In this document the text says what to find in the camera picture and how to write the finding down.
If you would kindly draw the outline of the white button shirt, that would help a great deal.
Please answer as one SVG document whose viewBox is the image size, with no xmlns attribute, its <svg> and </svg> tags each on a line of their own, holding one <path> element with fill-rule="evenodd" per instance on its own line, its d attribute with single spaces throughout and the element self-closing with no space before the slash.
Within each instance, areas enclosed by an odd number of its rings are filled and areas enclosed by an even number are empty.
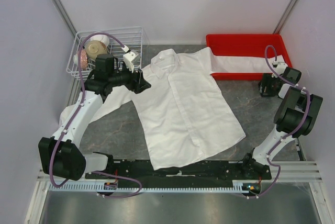
<svg viewBox="0 0 335 224">
<path fill-rule="evenodd" d="M 151 87 L 140 94 L 115 87 L 93 116 L 97 121 L 133 102 L 155 170 L 183 167 L 227 150 L 245 137 L 213 73 L 262 73 L 261 57 L 216 56 L 210 48 L 195 53 L 159 52 L 143 68 Z"/>
</svg>

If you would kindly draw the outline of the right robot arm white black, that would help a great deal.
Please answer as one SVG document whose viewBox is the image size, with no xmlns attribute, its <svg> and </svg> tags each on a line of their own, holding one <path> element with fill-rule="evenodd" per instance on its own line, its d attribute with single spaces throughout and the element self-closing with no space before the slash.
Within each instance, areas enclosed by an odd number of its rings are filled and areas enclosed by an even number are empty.
<svg viewBox="0 0 335 224">
<path fill-rule="evenodd" d="M 315 125 L 323 98 L 299 89 L 301 72 L 287 67 L 280 78 L 289 88 L 274 117 L 275 127 L 268 137 L 240 165 L 240 173 L 250 179 L 270 171 L 273 158 L 290 142 L 308 135 Z"/>
</svg>

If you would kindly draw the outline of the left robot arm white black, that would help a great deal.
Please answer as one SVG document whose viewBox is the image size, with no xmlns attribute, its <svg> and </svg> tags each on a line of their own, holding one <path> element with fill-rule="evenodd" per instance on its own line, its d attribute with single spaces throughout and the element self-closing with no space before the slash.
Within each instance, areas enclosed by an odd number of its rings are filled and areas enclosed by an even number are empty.
<svg viewBox="0 0 335 224">
<path fill-rule="evenodd" d="M 135 69 L 140 55 L 134 50 L 124 54 L 123 60 L 110 54 L 100 54 L 84 82 L 78 100 L 70 115 L 50 138 L 43 137 L 38 149 L 44 173 L 66 180 L 79 180 L 84 174 L 95 172 L 102 178 L 111 178 L 115 166 L 113 157 L 103 153 L 83 155 L 80 142 L 93 116 L 101 108 L 114 87 L 124 86 L 139 94 L 151 87 L 141 69 Z"/>
</svg>

